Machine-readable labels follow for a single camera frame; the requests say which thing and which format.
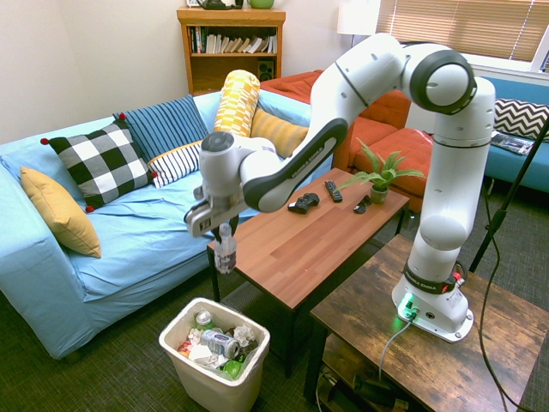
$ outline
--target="black and white checkered pillow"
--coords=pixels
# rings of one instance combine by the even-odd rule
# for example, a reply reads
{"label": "black and white checkered pillow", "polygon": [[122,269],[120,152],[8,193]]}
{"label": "black and white checkered pillow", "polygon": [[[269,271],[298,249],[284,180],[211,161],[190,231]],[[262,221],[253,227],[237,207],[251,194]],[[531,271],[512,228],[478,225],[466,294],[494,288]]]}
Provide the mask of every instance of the black and white checkered pillow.
{"label": "black and white checkered pillow", "polygon": [[151,173],[123,120],[89,135],[55,137],[50,146],[84,194],[87,211],[151,183]]}
{"label": "black and white checkered pillow", "polygon": [[549,106],[513,99],[496,99],[494,129],[535,139],[549,118]]}

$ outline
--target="magazine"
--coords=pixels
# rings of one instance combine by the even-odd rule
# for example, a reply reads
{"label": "magazine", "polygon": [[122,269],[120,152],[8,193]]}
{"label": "magazine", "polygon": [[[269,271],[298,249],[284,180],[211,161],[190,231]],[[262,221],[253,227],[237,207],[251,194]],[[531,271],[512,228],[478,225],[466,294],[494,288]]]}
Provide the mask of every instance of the magazine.
{"label": "magazine", "polygon": [[509,150],[513,153],[526,156],[530,153],[530,149],[534,145],[533,140],[526,139],[524,137],[508,135],[507,133],[502,133],[501,131],[492,132],[492,141],[491,144]]}

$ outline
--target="white trash bin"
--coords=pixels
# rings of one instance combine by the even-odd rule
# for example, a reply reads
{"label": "white trash bin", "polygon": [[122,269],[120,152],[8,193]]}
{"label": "white trash bin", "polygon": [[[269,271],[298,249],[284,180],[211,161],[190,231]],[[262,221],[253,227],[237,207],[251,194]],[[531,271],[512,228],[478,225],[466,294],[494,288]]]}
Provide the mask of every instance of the white trash bin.
{"label": "white trash bin", "polygon": [[[178,347],[195,327],[195,316],[207,309],[223,330],[245,324],[256,337],[256,352],[236,380],[224,379],[181,355]],[[268,330],[241,313],[213,300],[193,299],[160,333],[160,346],[168,353],[187,394],[210,412],[249,412],[259,395],[263,361],[268,353]]]}

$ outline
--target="wooden bookshelf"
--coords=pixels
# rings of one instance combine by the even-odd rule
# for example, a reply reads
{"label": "wooden bookshelf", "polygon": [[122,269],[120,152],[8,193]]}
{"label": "wooden bookshelf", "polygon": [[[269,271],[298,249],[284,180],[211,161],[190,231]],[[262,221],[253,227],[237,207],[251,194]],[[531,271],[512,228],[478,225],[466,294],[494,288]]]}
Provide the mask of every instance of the wooden bookshelf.
{"label": "wooden bookshelf", "polygon": [[[258,78],[260,62],[273,66],[273,77],[282,76],[282,26],[286,12],[278,9],[205,10],[178,9],[189,93],[194,95],[221,90],[226,75],[247,70]],[[276,35],[276,52],[204,53],[193,51],[193,27],[207,27],[208,33],[229,38]]]}

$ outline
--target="vase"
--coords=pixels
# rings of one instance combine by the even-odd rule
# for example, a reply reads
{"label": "vase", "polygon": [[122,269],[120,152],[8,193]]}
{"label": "vase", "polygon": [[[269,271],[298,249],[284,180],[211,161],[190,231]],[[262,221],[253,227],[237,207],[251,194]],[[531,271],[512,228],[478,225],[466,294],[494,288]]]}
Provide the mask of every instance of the vase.
{"label": "vase", "polygon": [[253,9],[270,9],[275,0],[248,0],[248,4]]}
{"label": "vase", "polygon": [[389,193],[389,189],[385,189],[383,191],[379,191],[375,189],[373,186],[370,190],[370,199],[372,203],[376,204],[382,204],[385,203],[385,199],[387,198],[387,193]]}

